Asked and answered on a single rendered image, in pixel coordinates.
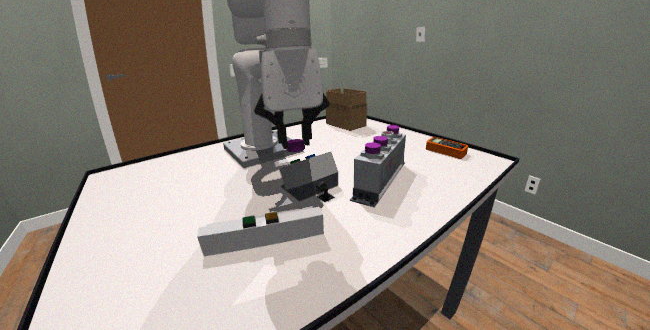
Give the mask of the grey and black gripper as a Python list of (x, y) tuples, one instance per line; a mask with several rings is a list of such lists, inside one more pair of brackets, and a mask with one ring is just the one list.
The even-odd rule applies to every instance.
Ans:
[(288, 148), (284, 111), (302, 109), (302, 140), (310, 146), (311, 124), (330, 105), (323, 93), (317, 50), (311, 46), (266, 48), (262, 52), (261, 87), (254, 112), (277, 127), (278, 143)]

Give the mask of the small brown cardboard box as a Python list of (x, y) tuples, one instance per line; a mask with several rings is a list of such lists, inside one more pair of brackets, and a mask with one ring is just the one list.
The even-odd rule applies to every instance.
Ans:
[(345, 130), (367, 126), (366, 91), (341, 88), (326, 90), (330, 102), (326, 108), (326, 124)]

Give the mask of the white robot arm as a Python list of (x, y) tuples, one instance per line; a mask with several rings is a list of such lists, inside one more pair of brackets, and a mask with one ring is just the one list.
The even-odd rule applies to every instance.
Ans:
[[(262, 44), (266, 48), (311, 46), (309, 0), (227, 0), (227, 3), (239, 44)], [(272, 137), (271, 122), (254, 112), (262, 94), (259, 79), (262, 52), (266, 48), (243, 49), (232, 58), (245, 138), (241, 147), (246, 150), (263, 150), (278, 142)]]

